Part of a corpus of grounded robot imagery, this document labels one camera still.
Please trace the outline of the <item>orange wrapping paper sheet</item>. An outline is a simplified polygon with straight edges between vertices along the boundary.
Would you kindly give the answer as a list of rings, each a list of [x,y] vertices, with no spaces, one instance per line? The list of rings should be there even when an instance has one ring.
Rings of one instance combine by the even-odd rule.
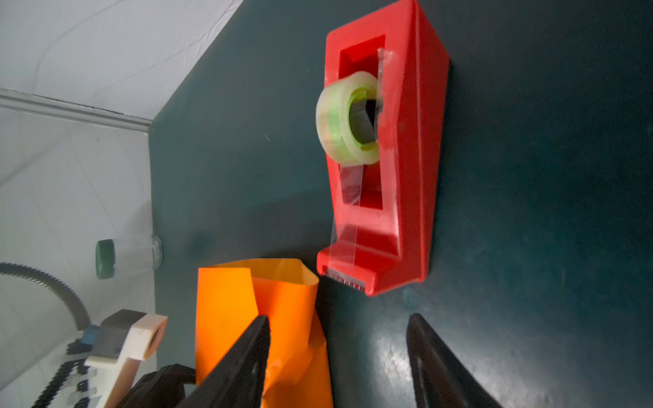
[[[252,321],[267,316],[263,407],[331,407],[318,276],[297,258],[254,258],[198,270],[196,373],[202,384]]]

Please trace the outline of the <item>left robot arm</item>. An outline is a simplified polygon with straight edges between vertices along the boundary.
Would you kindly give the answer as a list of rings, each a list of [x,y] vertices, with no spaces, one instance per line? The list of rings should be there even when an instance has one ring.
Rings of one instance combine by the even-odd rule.
[[[144,301],[136,288],[144,278],[129,278],[121,292],[102,287],[106,296],[103,313],[94,315],[72,287],[61,278],[32,266],[1,263],[1,406],[49,406],[59,394],[53,387],[45,392],[61,355],[73,336],[117,312],[122,306],[146,305],[157,312],[155,302]]]

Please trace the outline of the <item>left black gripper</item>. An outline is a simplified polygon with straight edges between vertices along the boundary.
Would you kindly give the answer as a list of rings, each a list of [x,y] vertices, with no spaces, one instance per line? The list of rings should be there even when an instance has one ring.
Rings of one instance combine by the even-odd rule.
[[[117,407],[176,407],[186,398],[185,386],[196,383],[196,370],[185,365],[167,365],[139,379]]]

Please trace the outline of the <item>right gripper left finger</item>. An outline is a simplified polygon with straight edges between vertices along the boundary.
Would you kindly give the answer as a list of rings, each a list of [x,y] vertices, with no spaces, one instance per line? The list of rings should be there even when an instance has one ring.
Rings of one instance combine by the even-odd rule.
[[[260,408],[269,353],[269,319],[258,316],[214,370],[178,406]]]

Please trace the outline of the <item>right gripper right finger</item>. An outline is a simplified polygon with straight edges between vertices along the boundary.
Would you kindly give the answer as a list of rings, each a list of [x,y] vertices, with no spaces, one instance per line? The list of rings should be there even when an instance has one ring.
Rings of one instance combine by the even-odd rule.
[[[421,314],[410,316],[406,344],[418,407],[500,406]]]

